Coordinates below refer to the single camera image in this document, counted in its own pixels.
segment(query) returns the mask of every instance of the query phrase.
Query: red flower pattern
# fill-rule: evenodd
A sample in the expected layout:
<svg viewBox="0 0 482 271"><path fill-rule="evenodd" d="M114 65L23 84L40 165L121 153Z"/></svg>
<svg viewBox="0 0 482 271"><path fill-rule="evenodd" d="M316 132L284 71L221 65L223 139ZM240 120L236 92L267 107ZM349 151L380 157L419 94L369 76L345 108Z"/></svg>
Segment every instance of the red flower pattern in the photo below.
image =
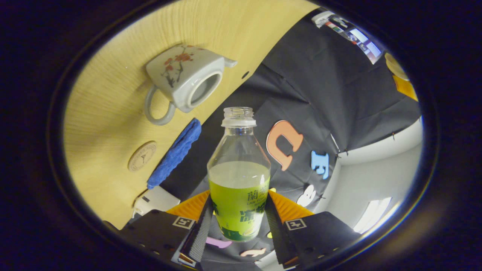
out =
<svg viewBox="0 0 482 271"><path fill-rule="evenodd" d="M191 60L191 57L190 55L194 55L194 54L187 54L187 53L182 53L180 55L176 55L176 58L174 61L188 61L188 60Z"/></svg>
<svg viewBox="0 0 482 271"><path fill-rule="evenodd" d="M161 74L162 76L164 76L166 79L167 79L167 82L169 83L169 85L171 87L174 87L174 83L175 82L179 82L179 78L181 76L181 73L182 71L184 70L183 69L183 66L182 66L182 62L185 62L185 61L193 61L193 59L191 59L191 55L194 55L194 54L188 54L188 53L185 53L186 51L186 48L187 47L193 47L192 45L187 45L186 47L183 47L181 46L182 48L184 48L184 50L182 51L181 54L179 55L176 55L174 60L172 57L168 58L165 62L164 62L164 65L166 66L164 72ZM179 72L177 73L177 78L173 78L171 77L171 74L168 72L168 71L172 71L174 70L174 67L172 66L172 63L173 62L179 62L179 68L175 68L176 70L178 70Z"/></svg>

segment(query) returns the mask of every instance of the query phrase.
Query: bottle neck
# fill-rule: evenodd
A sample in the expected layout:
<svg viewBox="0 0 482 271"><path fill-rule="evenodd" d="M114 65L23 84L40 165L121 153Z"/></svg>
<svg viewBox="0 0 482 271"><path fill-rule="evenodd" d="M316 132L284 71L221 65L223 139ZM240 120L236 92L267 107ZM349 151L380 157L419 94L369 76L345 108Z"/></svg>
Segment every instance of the bottle neck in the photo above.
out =
<svg viewBox="0 0 482 271"><path fill-rule="evenodd" d="M248 136L253 135L252 127L226 127L224 130L226 136Z"/></svg>

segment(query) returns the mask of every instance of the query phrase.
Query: cup handle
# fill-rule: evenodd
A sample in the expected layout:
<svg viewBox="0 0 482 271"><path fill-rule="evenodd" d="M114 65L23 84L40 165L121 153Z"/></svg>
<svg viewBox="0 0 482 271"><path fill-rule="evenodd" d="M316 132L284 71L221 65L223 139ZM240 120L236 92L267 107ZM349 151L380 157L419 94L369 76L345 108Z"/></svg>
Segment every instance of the cup handle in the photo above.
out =
<svg viewBox="0 0 482 271"><path fill-rule="evenodd" d="M152 98L154 97L154 93L157 90L157 86L153 85L151 89L149 90L147 96L146 96L146 102L144 103L144 113L146 114L147 119L152 122L155 125L166 125L168 122L171 121L171 119L174 116L174 112L176 110L176 106L172 103L169 102L169 108L167 109L167 113L160 119L155 119L152 116L151 110L150 110L150 105L152 102Z"/></svg>

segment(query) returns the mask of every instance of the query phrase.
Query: plastic bottle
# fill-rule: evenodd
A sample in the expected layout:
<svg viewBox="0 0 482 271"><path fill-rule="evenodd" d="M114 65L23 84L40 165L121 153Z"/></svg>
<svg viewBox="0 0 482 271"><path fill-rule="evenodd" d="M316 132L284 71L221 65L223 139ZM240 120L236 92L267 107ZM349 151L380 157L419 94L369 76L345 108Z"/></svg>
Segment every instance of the plastic bottle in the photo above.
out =
<svg viewBox="0 0 482 271"><path fill-rule="evenodd" d="M252 108L225 108L221 126L224 136L207 164L211 199L222 234L245 242L261 226L271 163L253 134Z"/></svg>

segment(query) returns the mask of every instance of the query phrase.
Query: blue towel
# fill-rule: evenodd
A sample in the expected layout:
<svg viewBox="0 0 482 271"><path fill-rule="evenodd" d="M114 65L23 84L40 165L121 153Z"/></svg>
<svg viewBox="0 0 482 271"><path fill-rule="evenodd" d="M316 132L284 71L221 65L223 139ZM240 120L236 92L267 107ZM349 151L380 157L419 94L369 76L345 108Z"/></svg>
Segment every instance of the blue towel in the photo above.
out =
<svg viewBox="0 0 482 271"><path fill-rule="evenodd" d="M184 159L191 148L192 142L198 140L200 134L201 123L197 119L193 119L174 141L174 144L167 151L164 160L149 177L147 181L148 189L158 186L169 176L171 171Z"/></svg>

